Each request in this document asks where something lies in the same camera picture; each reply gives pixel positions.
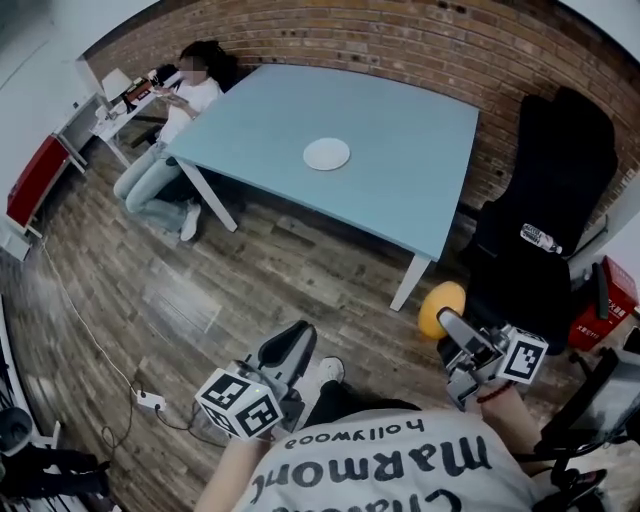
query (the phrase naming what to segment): orange ball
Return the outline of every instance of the orange ball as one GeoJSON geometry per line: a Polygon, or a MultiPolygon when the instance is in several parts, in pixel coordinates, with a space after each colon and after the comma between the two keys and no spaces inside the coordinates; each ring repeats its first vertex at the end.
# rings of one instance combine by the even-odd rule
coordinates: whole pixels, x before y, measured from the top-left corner
{"type": "Polygon", "coordinates": [[[462,315],[466,297],[464,288],[453,281],[446,281],[431,290],[425,297],[418,315],[418,328],[422,334],[434,341],[444,338],[447,332],[438,322],[437,314],[442,308],[448,307],[462,315]]]}

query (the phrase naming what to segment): white wall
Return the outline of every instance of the white wall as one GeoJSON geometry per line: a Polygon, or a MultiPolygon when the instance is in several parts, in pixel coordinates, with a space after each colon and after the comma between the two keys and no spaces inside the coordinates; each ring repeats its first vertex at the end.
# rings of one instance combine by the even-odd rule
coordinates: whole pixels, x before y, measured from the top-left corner
{"type": "Polygon", "coordinates": [[[600,27],[640,61],[638,0],[560,0],[600,27]]]}
{"type": "MultiPolygon", "coordinates": [[[[157,1],[0,0],[0,212],[47,135],[99,91],[77,59],[157,1]]],[[[0,219],[0,246],[9,233],[0,219]]]]}
{"type": "Polygon", "coordinates": [[[115,27],[159,0],[51,0],[53,23],[76,59],[115,27]]]}
{"type": "Polygon", "coordinates": [[[90,91],[68,59],[46,11],[34,6],[12,20],[11,40],[0,46],[0,211],[44,139],[90,91]]]}
{"type": "MultiPolygon", "coordinates": [[[[594,262],[611,256],[640,286],[640,173],[625,188],[622,195],[607,210],[607,233],[599,236],[578,256],[571,259],[571,275],[578,277],[594,262]]],[[[602,222],[585,234],[585,239],[599,230],[602,222]]]]}

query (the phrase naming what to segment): power strip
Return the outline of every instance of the power strip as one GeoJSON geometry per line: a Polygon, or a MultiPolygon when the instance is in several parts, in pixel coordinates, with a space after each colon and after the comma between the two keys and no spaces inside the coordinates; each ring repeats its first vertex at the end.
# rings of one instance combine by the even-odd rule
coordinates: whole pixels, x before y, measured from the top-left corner
{"type": "Polygon", "coordinates": [[[144,407],[148,407],[149,409],[164,411],[167,406],[164,397],[160,395],[154,395],[153,393],[149,393],[147,391],[137,391],[136,397],[138,398],[138,404],[144,407]]]}

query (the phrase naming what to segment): black office chair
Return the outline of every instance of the black office chair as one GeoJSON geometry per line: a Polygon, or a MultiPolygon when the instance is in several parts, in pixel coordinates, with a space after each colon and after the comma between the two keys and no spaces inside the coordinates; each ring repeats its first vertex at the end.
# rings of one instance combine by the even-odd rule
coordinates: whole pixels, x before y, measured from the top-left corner
{"type": "Polygon", "coordinates": [[[484,326],[506,321],[544,337],[549,354],[564,350],[580,309],[565,258],[576,250],[617,164],[613,123],[590,100],[567,88],[552,102],[524,98],[513,177],[499,199],[483,205],[463,252],[471,269],[471,320],[484,326]],[[562,254],[522,239],[525,223],[552,236],[562,254]]]}

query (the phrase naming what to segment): light blue table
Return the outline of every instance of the light blue table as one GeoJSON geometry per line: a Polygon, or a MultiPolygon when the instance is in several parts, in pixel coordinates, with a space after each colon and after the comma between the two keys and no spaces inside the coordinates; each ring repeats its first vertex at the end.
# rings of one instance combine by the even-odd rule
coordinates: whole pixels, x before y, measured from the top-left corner
{"type": "Polygon", "coordinates": [[[285,197],[414,253],[391,304],[400,309],[440,257],[469,163],[478,110],[369,75],[266,65],[200,115],[169,146],[231,231],[236,223],[199,166],[285,197]],[[302,159],[316,139],[351,149],[335,171],[302,159]]]}

